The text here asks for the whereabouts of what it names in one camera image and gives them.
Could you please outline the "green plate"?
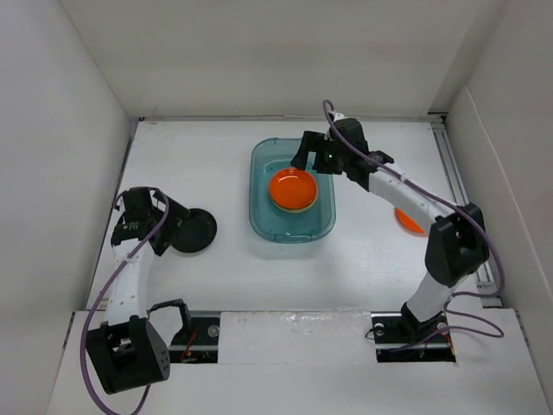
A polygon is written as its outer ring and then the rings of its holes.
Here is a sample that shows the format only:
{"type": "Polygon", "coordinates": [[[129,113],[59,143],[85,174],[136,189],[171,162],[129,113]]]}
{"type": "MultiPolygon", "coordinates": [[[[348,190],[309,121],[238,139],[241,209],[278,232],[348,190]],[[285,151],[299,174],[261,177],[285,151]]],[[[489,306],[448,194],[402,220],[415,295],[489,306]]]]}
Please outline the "green plate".
{"type": "Polygon", "coordinates": [[[278,208],[280,211],[283,211],[283,212],[285,212],[285,213],[287,213],[287,214],[302,214],[302,213],[305,213],[305,212],[309,211],[309,209],[310,209],[311,207],[314,206],[314,203],[312,203],[312,204],[310,204],[310,205],[308,205],[308,206],[306,206],[306,207],[288,208],[288,207],[283,207],[283,206],[281,206],[281,205],[278,205],[277,203],[273,203],[273,204],[274,204],[274,206],[275,206],[276,208],[278,208]]]}

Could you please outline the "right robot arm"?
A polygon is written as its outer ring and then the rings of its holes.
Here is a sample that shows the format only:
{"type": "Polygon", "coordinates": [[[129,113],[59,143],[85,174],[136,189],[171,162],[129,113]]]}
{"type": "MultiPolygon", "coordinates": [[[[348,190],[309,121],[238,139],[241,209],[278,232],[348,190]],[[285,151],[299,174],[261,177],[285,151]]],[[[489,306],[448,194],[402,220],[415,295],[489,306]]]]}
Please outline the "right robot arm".
{"type": "Polygon", "coordinates": [[[363,127],[355,118],[333,122],[326,133],[305,131],[291,166],[304,170],[310,155],[315,157],[316,172],[345,174],[365,191],[403,211],[427,235],[426,273],[402,306],[399,319],[402,335],[409,342],[420,340],[467,276],[489,258],[481,235],[481,210],[473,203],[459,207],[416,190],[391,156],[369,150],[363,127]]]}

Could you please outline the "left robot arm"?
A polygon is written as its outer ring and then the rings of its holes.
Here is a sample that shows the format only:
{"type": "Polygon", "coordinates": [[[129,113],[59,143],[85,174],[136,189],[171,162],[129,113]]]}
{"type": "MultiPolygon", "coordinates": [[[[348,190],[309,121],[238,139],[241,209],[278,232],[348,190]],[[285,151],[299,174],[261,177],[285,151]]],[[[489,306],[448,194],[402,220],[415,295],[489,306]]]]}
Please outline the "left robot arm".
{"type": "Polygon", "coordinates": [[[172,245],[188,211],[157,188],[125,190],[116,202],[122,215],[110,245],[116,270],[100,326],[86,331],[86,352],[108,394],[168,379],[167,340],[149,320],[147,288],[154,258],[172,245]]]}

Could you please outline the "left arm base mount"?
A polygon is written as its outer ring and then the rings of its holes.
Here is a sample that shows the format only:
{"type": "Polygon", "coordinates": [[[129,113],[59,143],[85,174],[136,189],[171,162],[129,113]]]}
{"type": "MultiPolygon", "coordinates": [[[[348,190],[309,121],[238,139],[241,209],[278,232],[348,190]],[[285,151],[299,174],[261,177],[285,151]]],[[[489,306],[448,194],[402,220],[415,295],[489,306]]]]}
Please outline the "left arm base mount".
{"type": "Polygon", "coordinates": [[[172,364],[214,364],[219,357],[220,313],[192,311],[192,329],[177,333],[168,350],[172,364]]]}

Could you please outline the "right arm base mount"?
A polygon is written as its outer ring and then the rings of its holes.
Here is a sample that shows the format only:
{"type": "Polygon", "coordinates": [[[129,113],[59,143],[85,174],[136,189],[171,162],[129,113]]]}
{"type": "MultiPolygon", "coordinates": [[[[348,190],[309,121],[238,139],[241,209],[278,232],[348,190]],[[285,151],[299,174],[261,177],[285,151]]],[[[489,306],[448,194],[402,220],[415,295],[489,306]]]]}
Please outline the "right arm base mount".
{"type": "Polygon", "coordinates": [[[439,332],[447,325],[443,313],[416,329],[400,312],[371,313],[371,322],[365,338],[374,343],[377,363],[456,362],[449,334],[439,332]]]}

